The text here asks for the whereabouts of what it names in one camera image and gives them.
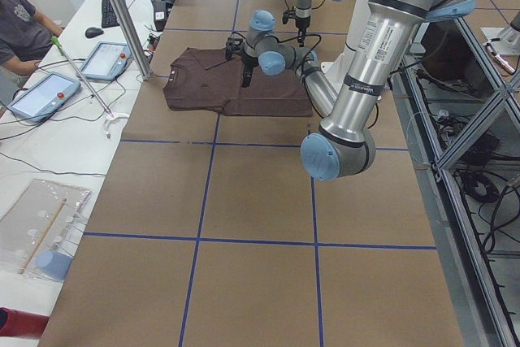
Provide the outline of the lower teach pendant tablet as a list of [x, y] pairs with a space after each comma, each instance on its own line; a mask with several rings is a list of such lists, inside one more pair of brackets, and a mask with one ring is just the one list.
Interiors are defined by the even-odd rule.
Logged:
[[7, 109], [21, 119], [38, 123], [51, 117], [79, 89], [77, 79], [51, 72], [14, 99]]

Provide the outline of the person in grey shirt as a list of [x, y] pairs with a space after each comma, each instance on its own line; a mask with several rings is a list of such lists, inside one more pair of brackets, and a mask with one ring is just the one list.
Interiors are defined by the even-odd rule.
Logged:
[[29, 0], [1, 0], [1, 67], [31, 76], [62, 32]]

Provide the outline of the clear plastic bag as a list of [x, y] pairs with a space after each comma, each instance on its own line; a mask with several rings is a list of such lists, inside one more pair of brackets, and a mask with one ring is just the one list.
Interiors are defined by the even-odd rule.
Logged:
[[87, 219], [89, 189], [33, 180], [1, 217], [1, 268], [62, 282]]

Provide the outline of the aluminium frame post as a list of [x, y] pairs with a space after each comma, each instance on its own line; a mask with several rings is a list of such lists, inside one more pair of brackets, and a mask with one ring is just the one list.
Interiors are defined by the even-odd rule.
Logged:
[[151, 69], [145, 52], [142, 48], [141, 42], [137, 36], [137, 31], [132, 22], [132, 18], [124, 0], [110, 0], [115, 9], [115, 14], [122, 29], [124, 38], [132, 52], [132, 56], [136, 65], [139, 68], [143, 80], [148, 80], [151, 77]]

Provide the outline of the brown t-shirt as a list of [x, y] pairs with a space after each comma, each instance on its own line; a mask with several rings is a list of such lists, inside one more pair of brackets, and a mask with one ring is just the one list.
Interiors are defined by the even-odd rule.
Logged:
[[163, 95], [173, 111], [208, 110], [228, 116], [309, 117], [313, 109], [292, 71], [267, 76], [258, 67], [243, 87], [243, 64], [225, 50], [186, 49], [171, 64]]

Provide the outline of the black keyboard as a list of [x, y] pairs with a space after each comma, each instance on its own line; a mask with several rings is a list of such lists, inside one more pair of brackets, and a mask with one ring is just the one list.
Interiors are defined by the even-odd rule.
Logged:
[[102, 28], [113, 28], [119, 26], [118, 17], [110, 0], [102, 0], [101, 15]]

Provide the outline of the black computer mouse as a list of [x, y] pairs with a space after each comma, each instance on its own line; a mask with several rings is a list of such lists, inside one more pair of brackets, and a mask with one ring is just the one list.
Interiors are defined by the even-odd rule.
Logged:
[[104, 33], [102, 28], [89, 27], [84, 31], [84, 36], [88, 39], [92, 39], [101, 36]]

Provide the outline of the teach pendant tablet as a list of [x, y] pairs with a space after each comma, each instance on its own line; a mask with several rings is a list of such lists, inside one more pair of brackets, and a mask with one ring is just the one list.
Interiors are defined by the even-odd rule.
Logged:
[[7, 109], [21, 119], [38, 123], [51, 117], [79, 89], [77, 79], [51, 72], [14, 99]]
[[124, 73], [131, 57], [132, 52], [127, 44], [101, 41], [84, 61], [80, 71], [87, 80], [113, 81]]

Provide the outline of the upper teach pendant tablet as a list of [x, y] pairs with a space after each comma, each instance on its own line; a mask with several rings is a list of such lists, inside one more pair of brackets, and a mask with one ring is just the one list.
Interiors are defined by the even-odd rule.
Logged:
[[127, 44], [101, 41], [84, 61], [80, 71], [87, 80], [113, 81], [124, 73], [131, 57], [132, 52]]

